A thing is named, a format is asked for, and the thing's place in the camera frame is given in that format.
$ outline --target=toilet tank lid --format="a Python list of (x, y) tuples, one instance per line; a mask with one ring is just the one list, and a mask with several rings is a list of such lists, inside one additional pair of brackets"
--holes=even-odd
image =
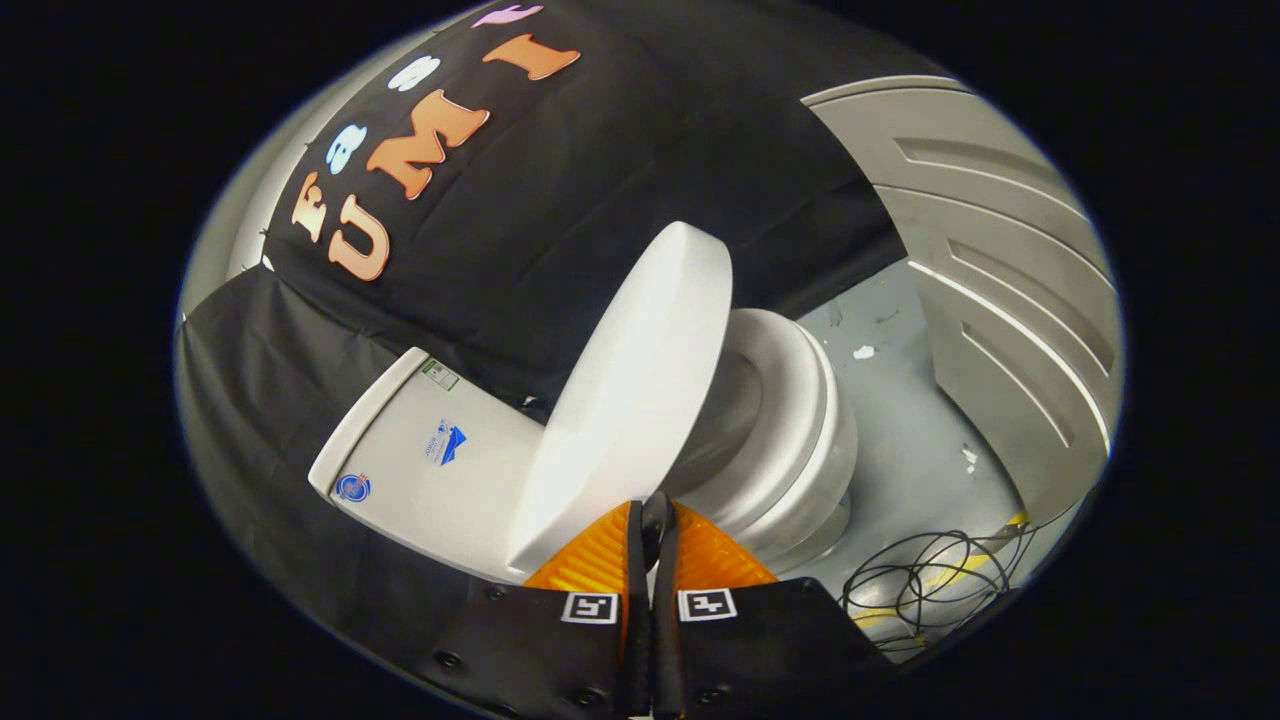
[(536, 570), (618, 503), (658, 488), (710, 388), (731, 295), (719, 240), (677, 222), (649, 243), (547, 423), (508, 534), (511, 569)]
[(311, 487), (316, 488), (316, 492), (325, 497), (329, 496), (333, 483), (338, 480), (338, 474), (342, 473), (347, 457), (351, 456), (351, 451), (356, 448), (356, 443), (364, 437), (365, 430), (369, 429), (369, 425), (399, 391), (401, 386), (413, 377), (413, 370), (421, 366), (428, 357), (428, 352), (420, 347), (408, 348), (351, 406), (307, 473), (307, 480)]

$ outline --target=gray floor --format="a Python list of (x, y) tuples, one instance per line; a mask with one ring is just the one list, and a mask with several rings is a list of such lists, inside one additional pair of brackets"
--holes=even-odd
[[(832, 361), (842, 401), (858, 421), (859, 454), (850, 486), (849, 529), (824, 555), (780, 574), (780, 579), (817, 578), (838, 600), (854, 571), (897, 541), (948, 530), (996, 536), (1015, 519), (1020, 521), (1021, 503), (1009, 477), (982, 436), (933, 382), (924, 315), (905, 260), (804, 316), (800, 324), (823, 343)], [(1034, 574), (1075, 511), (1073, 507), (1042, 529), (1024, 527), (1020, 537), (983, 542), (1005, 568), (1015, 553), (1020, 557), (1009, 575), (1010, 587)], [(918, 566), (922, 591), (913, 591), (919, 585), (911, 584), (906, 570), (874, 570), (911, 565), (920, 553), (928, 561), (943, 550), (932, 566)], [(859, 574), (850, 601), (861, 607), (851, 605), (849, 612), (872, 641), (886, 643), (882, 650), (890, 659), (901, 662), (989, 602), (986, 591), (992, 585), (984, 577), (1001, 583), (997, 564), (980, 551), (970, 550), (966, 561), (965, 544), (954, 538), (918, 538), (883, 552)], [(919, 592), (927, 600), (910, 602)], [(914, 624), (937, 626), (916, 634), (911, 624), (893, 615), (895, 606)], [(888, 610), (874, 610), (878, 607)]]

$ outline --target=round logo sticker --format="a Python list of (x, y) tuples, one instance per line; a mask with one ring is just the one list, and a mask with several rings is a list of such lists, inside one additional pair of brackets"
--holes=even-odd
[(360, 502), (369, 497), (369, 492), (372, 489), (369, 478), (364, 473), (360, 475), (343, 475), (338, 480), (338, 496), (343, 500), (349, 500), (351, 502)]

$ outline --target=black fabric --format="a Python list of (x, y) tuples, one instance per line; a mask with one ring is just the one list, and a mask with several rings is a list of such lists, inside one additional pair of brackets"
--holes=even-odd
[(306, 475), (396, 360), (261, 265), (192, 311), (175, 338), (178, 407), (214, 511), (305, 614), (390, 662), (430, 642), (467, 577), (329, 505)]
[[(511, 24), (476, 10), (375, 77), (320, 132), (294, 169), (265, 252), (300, 293), (396, 351), (417, 345), (488, 391), (550, 404), (608, 300), (673, 220), (723, 240), (735, 306), (797, 316), (905, 256), (870, 184), (801, 102), (882, 74), (941, 73), (900, 46), (783, 3), (567, 0)], [(572, 65), (541, 79), (483, 63), (531, 33)], [(413, 90), (388, 81), (430, 54)], [(378, 145), (412, 135), (411, 109), (440, 88), (492, 113), (415, 200), (381, 170)], [(330, 143), (367, 128), (333, 174)], [(319, 173), (328, 213), (317, 242), (292, 223)], [(390, 237), (383, 274), (364, 282), (329, 261), (348, 195)]]

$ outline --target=toilet bowl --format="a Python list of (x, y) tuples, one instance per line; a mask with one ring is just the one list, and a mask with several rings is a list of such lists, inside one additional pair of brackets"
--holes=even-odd
[(545, 427), (411, 348), (352, 406), (308, 480), (422, 555), (524, 582), (590, 523), (664, 489), (774, 571), (849, 521), (856, 428), (820, 345), (730, 311), (724, 245), (672, 223), (579, 356)]

